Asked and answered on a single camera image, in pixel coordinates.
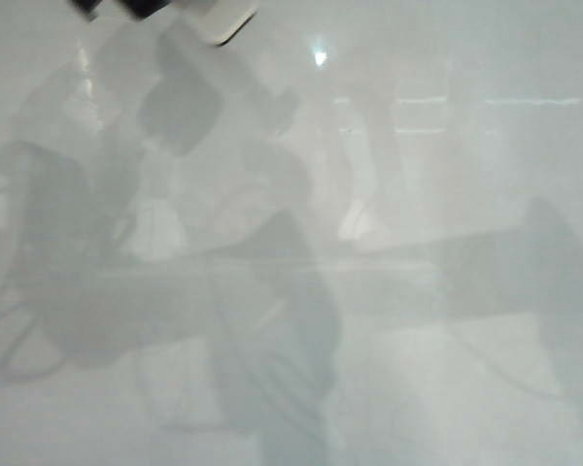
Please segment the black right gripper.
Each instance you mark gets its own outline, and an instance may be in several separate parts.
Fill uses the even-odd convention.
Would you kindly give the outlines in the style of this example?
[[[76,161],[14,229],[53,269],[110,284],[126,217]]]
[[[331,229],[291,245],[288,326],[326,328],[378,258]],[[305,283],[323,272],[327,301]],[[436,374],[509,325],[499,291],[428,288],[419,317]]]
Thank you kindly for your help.
[[[143,20],[173,3],[172,0],[119,0],[119,3],[134,19]],[[69,4],[85,19],[97,18],[97,7],[101,0],[69,0]]]

